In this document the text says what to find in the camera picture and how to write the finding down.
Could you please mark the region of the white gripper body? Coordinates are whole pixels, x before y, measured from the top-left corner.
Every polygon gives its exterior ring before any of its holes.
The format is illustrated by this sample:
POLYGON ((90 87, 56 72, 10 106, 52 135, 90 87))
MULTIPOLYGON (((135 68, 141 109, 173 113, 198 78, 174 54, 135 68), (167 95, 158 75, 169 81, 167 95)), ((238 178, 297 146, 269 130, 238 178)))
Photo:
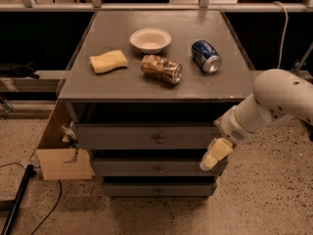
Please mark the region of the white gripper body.
POLYGON ((255 134, 256 110, 232 107, 213 124, 222 137, 237 145, 247 141, 255 134))

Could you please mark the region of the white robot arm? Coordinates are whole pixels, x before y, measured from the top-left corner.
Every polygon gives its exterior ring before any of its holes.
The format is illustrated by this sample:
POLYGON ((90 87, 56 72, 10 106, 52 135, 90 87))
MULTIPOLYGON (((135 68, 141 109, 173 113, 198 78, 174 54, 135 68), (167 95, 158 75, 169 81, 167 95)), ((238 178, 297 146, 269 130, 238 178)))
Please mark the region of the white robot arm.
POLYGON ((261 128, 289 118, 313 124, 313 84, 286 70, 263 71, 255 78, 252 93, 214 121, 221 137, 210 142, 200 168, 212 170, 261 128))

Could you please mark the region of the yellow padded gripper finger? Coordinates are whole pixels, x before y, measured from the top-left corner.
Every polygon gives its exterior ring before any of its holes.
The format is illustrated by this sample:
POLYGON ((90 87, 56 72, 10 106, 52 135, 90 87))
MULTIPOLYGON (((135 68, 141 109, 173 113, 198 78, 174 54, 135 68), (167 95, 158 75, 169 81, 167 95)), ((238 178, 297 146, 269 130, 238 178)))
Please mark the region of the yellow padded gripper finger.
POLYGON ((225 159, 233 149, 234 144, 228 139, 214 138, 201 159, 200 168, 204 171, 213 169, 220 161, 225 159))

